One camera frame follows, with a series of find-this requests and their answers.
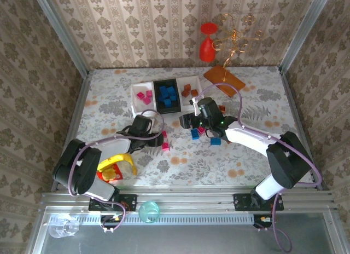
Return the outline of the white plastic container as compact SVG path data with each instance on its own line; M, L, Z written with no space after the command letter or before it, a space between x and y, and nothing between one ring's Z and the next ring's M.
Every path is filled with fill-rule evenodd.
M193 105L190 104L190 101L193 98L191 95L191 91L197 90L198 94L202 92L202 87L200 84L199 76L176 78L176 83L177 83L177 89L179 92L181 111L182 112L193 112L194 107L193 107ZM187 84L191 85L191 90L188 91L189 92L188 97L183 97L182 92L184 91L184 86Z
M146 105L143 102L143 99L140 100L137 97L137 94L139 92L142 92L145 97L146 91L151 90L153 92L153 97L151 99L151 103ZM141 114L143 111L147 109L156 110L156 104L155 104L155 90L153 82L146 82L146 83L138 83L138 84L132 84L131 85L131 109L133 116L135 117L138 114Z

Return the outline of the black plastic container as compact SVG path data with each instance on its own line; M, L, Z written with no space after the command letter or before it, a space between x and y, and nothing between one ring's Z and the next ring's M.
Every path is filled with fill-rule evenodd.
M153 85L154 85L154 90L155 90L156 110L159 113L168 114L168 113L177 113L177 112L181 111L179 93L178 93L177 83L176 83L175 78L153 81ZM162 92L160 91L159 87L161 87L161 86L165 86L166 88L172 86L175 89L174 93L168 93L168 92L166 93L166 94L169 94L169 99L170 99L170 94L176 94L176 96L177 96L177 100L172 101L172 107L170 107L170 108L166 108L164 101L160 100L160 95Z

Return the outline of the yellow curved plastic piece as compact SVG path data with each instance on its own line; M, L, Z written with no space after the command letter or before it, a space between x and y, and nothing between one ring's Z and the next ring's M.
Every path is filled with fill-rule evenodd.
M107 158L99 163L97 170L103 169L106 166L111 165L111 164L118 164L121 161L125 161L125 162L129 163L129 165L132 168L133 175L137 175L137 168L133 162L131 155L129 155L129 154L117 154L117 155L114 155L110 158Z

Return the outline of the red toy fries packet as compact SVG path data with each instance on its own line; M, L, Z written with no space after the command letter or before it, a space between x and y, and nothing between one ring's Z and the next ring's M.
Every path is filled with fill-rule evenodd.
M96 173L99 179L107 183L123 179L122 173L117 164L108 165L103 169L97 170Z

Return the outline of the floral table cover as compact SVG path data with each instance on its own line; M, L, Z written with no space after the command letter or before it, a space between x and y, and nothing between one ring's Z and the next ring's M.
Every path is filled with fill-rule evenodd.
M241 96L228 97L204 77L206 68L141 68L95 70L77 138L91 142L113 135L133 121L131 85L199 76L202 90L229 116L271 133L295 132L295 123L276 67L233 67L230 72L245 83ZM179 114L164 116L170 150L147 147L134 152L138 173L122 162L124 186L254 186L270 174L267 158L236 143L211 146L207 135L193 140L180 126Z

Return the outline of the teal plastic cup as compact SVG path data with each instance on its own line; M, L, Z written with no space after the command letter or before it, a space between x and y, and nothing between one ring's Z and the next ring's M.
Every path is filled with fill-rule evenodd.
M140 206L138 215L142 222L154 223L160 216L159 206L154 201L147 201Z

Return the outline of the red plastic goblet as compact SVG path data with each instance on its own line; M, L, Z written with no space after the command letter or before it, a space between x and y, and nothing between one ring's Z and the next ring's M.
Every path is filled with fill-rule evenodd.
M207 22L201 25L201 32L206 36L200 46L200 59L203 62L212 62L215 59L215 47L211 35L217 32L218 27L215 23Z

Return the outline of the clear plastic cup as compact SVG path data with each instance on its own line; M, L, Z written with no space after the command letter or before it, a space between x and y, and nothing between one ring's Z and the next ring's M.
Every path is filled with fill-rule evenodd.
M74 236L79 230L79 221L69 214L62 213L51 218L48 232L53 238Z

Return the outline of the aluminium frame front rail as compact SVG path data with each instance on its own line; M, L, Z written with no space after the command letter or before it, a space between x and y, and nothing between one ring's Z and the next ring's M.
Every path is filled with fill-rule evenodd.
M155 201L164 213L227 213L234 212L233 195L249 193L250 187L234 186L134 186L124 187L121 194L135 194L137 207L146 201ZM282 193L287 213L321 213L334 211L337 204L327 190L296 187ZM40 207L43 209L66 208L85 213L89 199L70 196L65 191L44 193Z

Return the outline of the aluminium frame side rail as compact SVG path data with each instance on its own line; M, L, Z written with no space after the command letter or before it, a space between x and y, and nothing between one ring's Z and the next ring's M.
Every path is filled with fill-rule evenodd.
M87 100L87 96L90 90L90 84L91 84L91 79L93 76L93 71L90 71L86 78L83 79L82 81L82 85L80 88L80 92L79 92L79 96L77 98L77 102L75 104L75 108L74 108L74 112L71 118L71 123L69 125L69 129L68 129L68 133L66 135L66 140L65 143L63 145L63 149L62 149L62 153L61 155L63 155L65 149L67 148L69 142L72 139L75 139L78 133L78 129L79 129L79 125L80 125L80 121L81 121L81 117L83 114L83 110L85 107L85 103Z
M295 123L295 128L297 130L298 136L301 140L301 143L303 144L305 150L307 151L308 155L310 156L310 158L312 159L312 161L314 163L316 163L316 160L313 158L312 155L312 151L310 148L310 144L309 144L309 140L307 138L307 135L304 131L303 125L302 125L302 119L303 119L303 115L302 113L299 111L296 102L294 100L294 96L292 93L292 90L290 88L289 82L288 82L288 78L286 77L286 75L284 73L282 73L279 69L279 75L281 77L281 81L284 87L284 91L285 91L285 95L287 97L290 109L291 109L291 113L294 119L294 123ZM322 172L320 170L320 168L318 166L316 166L316 169L319 172L319 175L322 177L322 181L319 185L315 186L315 188L317 188L317 190L322 190L322 191L329 191L329 188L327 187L327 185L325 184L325 182L323 181L323 175ZM315 172L315 170L311 170L311 175L313 177L314 181L318 181L319 178L317 176L317 173Z

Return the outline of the aluminium frame post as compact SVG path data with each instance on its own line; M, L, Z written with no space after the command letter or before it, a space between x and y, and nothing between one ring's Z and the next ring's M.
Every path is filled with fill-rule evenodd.
M79 71L83 79L86 79L89 74L89 68L79 51L77 43L69 33L68 25L63 23L63 18L56 10L52 0L37 0L51 26L58 35L66 51L70 55L75 67Z
M325 7L327 1L328 0L312 1L279 66L279 71L281 74L286 74L292 65L307 36L311 32L311 29L316 24L316 21L320 16L323 8Z

